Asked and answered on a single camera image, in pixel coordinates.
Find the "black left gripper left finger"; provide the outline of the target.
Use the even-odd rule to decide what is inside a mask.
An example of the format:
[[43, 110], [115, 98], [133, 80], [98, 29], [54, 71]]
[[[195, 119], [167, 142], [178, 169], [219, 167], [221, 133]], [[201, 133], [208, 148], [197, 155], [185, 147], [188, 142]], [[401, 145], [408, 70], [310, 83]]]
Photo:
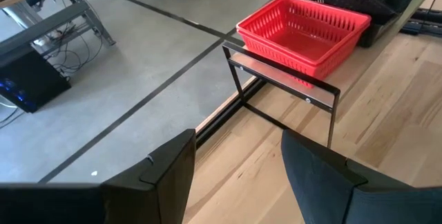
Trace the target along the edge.
[[186, 129], [102, 183], [0, 183], [0, 224], [182, 224], [195, 153]]

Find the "grey metal-legged desk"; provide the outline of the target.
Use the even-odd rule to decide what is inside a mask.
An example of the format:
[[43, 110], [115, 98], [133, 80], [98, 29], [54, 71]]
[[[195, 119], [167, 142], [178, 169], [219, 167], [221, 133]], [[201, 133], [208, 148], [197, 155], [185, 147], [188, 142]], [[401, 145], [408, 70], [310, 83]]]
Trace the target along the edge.
[[[6, 8], [13, 5], [19, 5], [25, 0], [0, 0], [0, 7]], [[48, 34], [56, 28], [67, 24], [69, 21], [78, 17], [84, 17], [88, 24], [87, 30], [94, 30], [99, 37], [104, 38], [108, 45], [112, 46], [115, 41], [99, 20], [98, 16], [88, 4], [87, 0], [71, 0], [72, 4], [63, 10], [49, 16], [46, 19], [38, 21], [31, 27], [22, 30], [18, 34], [0, 42], [0, 55], [5, 55], [10, 51], [23, 45], [30, 44], [34, 40]]]

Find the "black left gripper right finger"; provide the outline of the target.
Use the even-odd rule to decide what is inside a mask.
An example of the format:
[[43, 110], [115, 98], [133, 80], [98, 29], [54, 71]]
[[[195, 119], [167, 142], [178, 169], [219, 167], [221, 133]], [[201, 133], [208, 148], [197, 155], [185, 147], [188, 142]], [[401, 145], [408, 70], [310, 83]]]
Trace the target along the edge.
[[442, 224], [442, 187], [412, 187], [291, 129], [281, 150], [305, 224]]

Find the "black computer tower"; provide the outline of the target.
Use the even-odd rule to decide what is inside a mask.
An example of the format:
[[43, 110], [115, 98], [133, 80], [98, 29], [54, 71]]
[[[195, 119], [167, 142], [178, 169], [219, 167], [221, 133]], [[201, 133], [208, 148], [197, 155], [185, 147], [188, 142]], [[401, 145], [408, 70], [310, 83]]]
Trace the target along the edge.
[[0, 95], [26, 113], [38, 111], [70, 88], [68, 80], [33, 48], [0, 55]]

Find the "black metal shelf, wooden top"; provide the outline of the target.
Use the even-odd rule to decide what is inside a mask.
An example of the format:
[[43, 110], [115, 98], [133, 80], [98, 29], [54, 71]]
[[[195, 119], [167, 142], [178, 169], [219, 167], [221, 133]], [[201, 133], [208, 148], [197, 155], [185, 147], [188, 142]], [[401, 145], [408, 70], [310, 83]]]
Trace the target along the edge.
[[306, 104], [330, 114], [330, 124], [327, 136], [327, 147], [332, 146], [334, 125], [339, 110], [339, 102], [343, 98], [343, 85], [338, 85], [341, 78], [350, 86], [365, 72], [382, 53], [394, 36], [405, 25], [405, 22], [414, 14], [424, 0], [412, 0], [401, 17], [391, 24], [383, 35], [369, 48], [355, 48], [352, 55], [342, 63], [325, 80], [317, 80], [301, 72], [284, 67], [264, 57], [253, 53], [246, 48], [231, 42], [224, 42], [222, 49], [227, 59], [233, 80], [236, 84], [237, 94], [230, 103], [249, 109], [266, 121], [281, 129], [288, 129], [286, 124], [271, 117], [265, 112], [248, 103], [265, 84], [271, 84], [283, 91], [301, 99]]

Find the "red plastic slotted basket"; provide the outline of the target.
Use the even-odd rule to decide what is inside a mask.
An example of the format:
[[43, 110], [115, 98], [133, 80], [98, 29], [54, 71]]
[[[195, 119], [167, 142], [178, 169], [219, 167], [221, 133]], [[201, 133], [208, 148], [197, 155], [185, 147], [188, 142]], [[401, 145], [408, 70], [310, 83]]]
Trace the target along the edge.
[[248, 48], [278, 51], [317, 68], [350, 41], [358, 41], [371, 17], [311, 0], [273, 0], [236, 28]]
[[306, 75], [323, 80], [334, 72], [352, 53], [360, 35], [341, 40], [342, 46], [301, 32], [276, 36], [275, 43], [281, 51], [264, 43], [263, 38], [253, 38], [242, 33], [247, 48], [267, 59]]

